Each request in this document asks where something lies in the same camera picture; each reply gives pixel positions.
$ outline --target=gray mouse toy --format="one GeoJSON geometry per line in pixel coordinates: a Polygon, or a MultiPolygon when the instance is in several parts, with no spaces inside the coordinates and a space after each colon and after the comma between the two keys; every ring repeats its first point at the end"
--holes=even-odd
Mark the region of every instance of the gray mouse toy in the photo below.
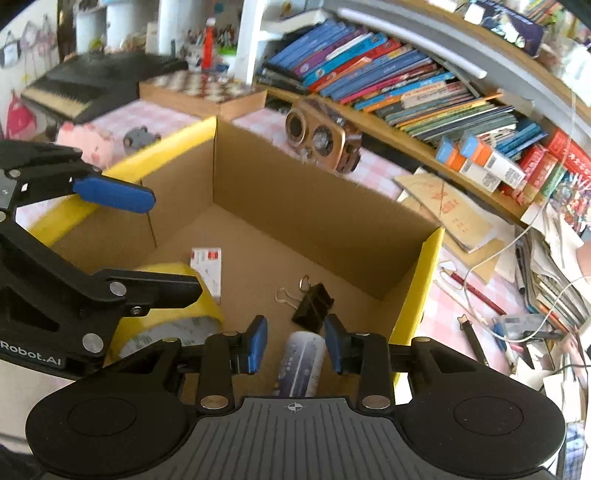
{"type": "Polygon", "coordinates": [[[151,134],[148,132],[148,127],[143,125],[141,127],[132,128],[125,134],[123,137],[123,148],[125,153],[131,155],[161,139],[162,136],[160,134],[151,134]]]}

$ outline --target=pen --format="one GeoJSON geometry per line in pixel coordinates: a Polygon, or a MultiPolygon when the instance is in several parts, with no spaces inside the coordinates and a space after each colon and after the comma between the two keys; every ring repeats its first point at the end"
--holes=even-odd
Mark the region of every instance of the pen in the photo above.
{"type": "Polygon", "coordinates": [[[474,352],[474,356],[476,360],[478,360],[481,364],[488,365],[488,360],[486,359],[486,355],[484,354],[484,350],[482,349],[482,345],[478,341],[478,337],[476,336],[476,332],[472,327],[472,322],[468,320],[466,315],[462,315],[461,317],[457,318],[457,321],[460,322],[460,328],[466,334],[466,338],[468,338],[468,343],[470,347],[472,347],[472,351],[474,352]]]}
{"type": "Polygon", "coordinates": [[[449,275],[453,280],[458,282],[460,285],[466,284],[466,290],[473,293],[477,298],[482,300],[486,303],[491,309],[497,312],[499,315],[507,315],[507,312],[499,307],[495,302],[493,302],[490,298],[485,297],[483,293],[478,291],[473,285],[470,285],[467,281],[465,281],[460,275],[455,273],[453,270],[448,270],[447,268],[442,268],[447,275],[449,275]]]}

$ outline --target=wooden shelf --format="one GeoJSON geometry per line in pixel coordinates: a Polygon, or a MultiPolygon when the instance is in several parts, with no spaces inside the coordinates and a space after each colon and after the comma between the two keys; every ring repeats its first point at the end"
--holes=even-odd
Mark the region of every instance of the wooden shelf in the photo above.
{"type": "MultiPolygon", "coordinates": [[[[261,86],[267,89],[269,95],[280,98],[281,100],[285,100],[286,102],[293,103],[303,97],[296,93],[287,92],[278,88],[268,87],[266,85],[261,86]]],[[[332,102],[326,98],[323,98],[323,100],[345,118],[355,123],[357,127],[364,133],[377,138],[385,144],[390,145],[391,147],[394,147],[403,153],[406,153],[406,155],[416,158],[418,161],[431,167],[433,170],[444,174],[453,183],[456,183],[460,187],[472,192],[473,194],[477,195],[478,198],[491,205],[503,217],[515,223],[521,223],[521,217],[527,210],[527,207],[520,206],[515,200],[503,195],[501,192],[493,192],[490,194],[471,180],[467,179],[465,176],[449,169],[444,164],[439,163],[435,159],[435,150],[429,145],[420,142],[419,140],[415,140],[400,130],[388,126],[383,120],[375,115],[368,115],[367,113],[358,112],[357,110],[339,103],[332,102]]]]}

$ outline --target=pink plush pig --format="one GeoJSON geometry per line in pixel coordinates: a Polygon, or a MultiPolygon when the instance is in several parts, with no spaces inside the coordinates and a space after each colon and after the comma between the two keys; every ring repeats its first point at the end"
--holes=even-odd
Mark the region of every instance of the pink plush pig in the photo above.
{"type": "Polygon", "coordinates": [[[102,170],[110,167],[113,161],[113,134],[93,124],[74,125],[66,122],[57,134],[56,144],[81,149],[82,160],[102,170]]]}

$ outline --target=white cable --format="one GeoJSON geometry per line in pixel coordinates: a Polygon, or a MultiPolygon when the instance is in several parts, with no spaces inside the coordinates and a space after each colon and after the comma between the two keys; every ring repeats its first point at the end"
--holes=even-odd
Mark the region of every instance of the white cable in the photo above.
{"type": "MultiPolygon", "coordinates": [[[[577,115],[577,110],[576,110],[576,107],[577,107],[577,96],[576,96],[576,94],[575,94],[575,92],[573,90],[571,90],[570,93],[571,93],[571,108],[572,108],[572,110],[571,110],[571,118],[570,118],[570,132],[569,132],[569,139],[566,142],[566,147],[564,149],[564,156],[562,158],[562,162],[560,163],[561,166],[564,165],[564,163],[566,162],[566,158],[567,158],[567,156],[569,154],[570,144],[572,142],[573,134],[574,134],[574,122],[575,122],[576,115],[577,115]]],[[[534,331],[534,333],[532,333],[531,335],[527,336],[526,338],[522,338],[521,340],[510,340],[507,337],[498,335],[497,333],[493,332],[493,330],[484,321],[484,319],[482,318],[482,316],[476,314],[476,311],[472,307],[472,302],[470,301],[470,297],[468,296],[468,290],[466,288],[467,279],[470,276],[470,274],[472,272],[474,272],[474,270],[477,269],[478,267],[480,267],[481,265],[484,265],[486,262],[488,262],[488,261],[492,260],[493,258],[496,258],[499,255],[501,255],[503,252],[505,252],[506,250],[508,250],[509,248],[511,248],[513,245],[515,245],[524,235],[526,235],[527,232],[530,231],[530,228],[532,228],[534,226],[535,221],[538,219],[538,217],[540,216],[540,214],[543,211],[546,210],[546,206],[548,205],[549,201],[550,201],[550,196],[548,197],[548,199],[546,199],[546,201],[542,205],[542,208],[536,214],[536,216],[531,221],[531,223],[510,244],[508,244],[502,250],[498,251],[496,254],[491,255],[486,260],[483,260],[478,265],[475,265],[470,270],[468,270],[468,272],[466,273],[466,276],[464,277],[464,283],[463,283],[463,285],[462,285],[461,288],[456,288],[455,286],[453,286],[453,288],[455,288],[456,290],[462,290],[464,292],[464,295],[466,296],[466,301],[468,302],[468,307],[469,307],[469,310],[470,310],[470,313],[472,314],[472,316],[475,319],[478,319],[478,321],[480,321],[480,323],[482,324],[482,326],[484,328],[486,328],[486,330],[488,330],[491,333],[492,336],[494,336],[495,338],[498,338],[499,340],[503,340],[504,342],[507,342],[507,343],[524,343],[524,342],[527,342],[528,340],[531,340],[533,337],[535,337],[537,335],[537,333],[544,327],[544,325],[546,324],[548,318],[550,318],[550,315],[554,311],[554,308],[556,307],[556,304],[560,301],[560,298],[562,297],[563,293],[568,288],[570,288],[573,284],[577,283],[579,280],[584,280],[586,278],[591,278],[591,275],[584,275],[584,276],[582,276],[580,278],[577,278],[576,280],[572,281],[568,285],[566,285],[565,288],[558,294],[558,297],[556,297],[556,300],[554,301],[554,303],[550,307],[550,310],[548,311],[548,313],[544,317],[544,320],[542,320],[542,322],[540,323],[540,326],[538,328],[536,328],[536,330],[534,331]]]]}

